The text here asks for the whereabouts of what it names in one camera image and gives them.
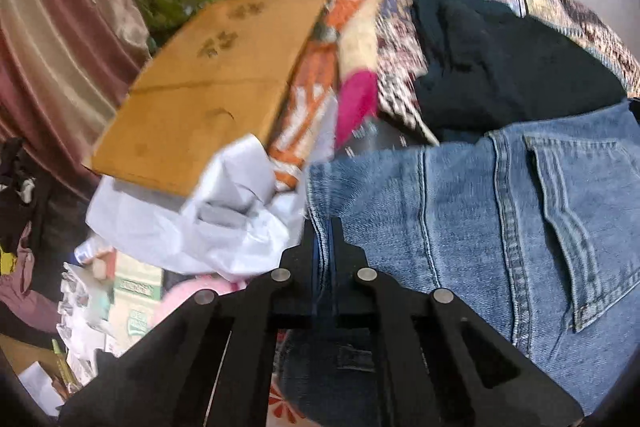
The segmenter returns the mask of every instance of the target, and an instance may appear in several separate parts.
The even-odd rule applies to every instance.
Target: satin curtain
[[[90,197],[82,166],[148,59],[132,0],[0,0],[0,137]]]

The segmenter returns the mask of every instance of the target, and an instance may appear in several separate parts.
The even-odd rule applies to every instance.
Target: metal rivet
[[[433,292],[433,298],[441,304],[449,304],[453,300],[453,293],[446,288],[438,288]]]
[[[358,270],[358,279],[362,281],[372,281],[378,276],[378,272],[376,272],[373,268],[360,268]]]
[[[194,301],[201,305],[211,304],[215,298],[216,293],[213,290],[198,290],[193,296]]]
[[[289,280],[289,277],[291,277],[291,272],[286,268],[276,268],[271,272],[271,278],[275,282],[285,282]]]

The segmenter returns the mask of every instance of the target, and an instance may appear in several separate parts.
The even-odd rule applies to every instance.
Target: blue cloth
[[[414,290],[450,288],[585,413],[638,345],[640,126],[627,101],[512,124],[476,144],[341,158],[312,166],[308,183],[324,288],[338,216],[370,266]],[[281,389],[325,427],[364,425],[350,411],[376,409],[372,386],[358,383],[373,375],[330,359],[367,339],[325,336],[332,342],[292,337]]]

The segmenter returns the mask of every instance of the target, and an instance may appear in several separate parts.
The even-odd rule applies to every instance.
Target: pink round object
[[[152,325],[156,326],[171,315],[180,305],[199,290],[213,290],[218,295],[242,290],[245,283],[230,283],[222,277],[203,275],[185,282],[181,282],[171,288],[156,308]]]

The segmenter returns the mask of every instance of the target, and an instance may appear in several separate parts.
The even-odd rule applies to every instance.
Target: jeans pocket
[[[615,140],[526,136],[571,278],[575,331],[597,320],[640,280],[640,174]]]

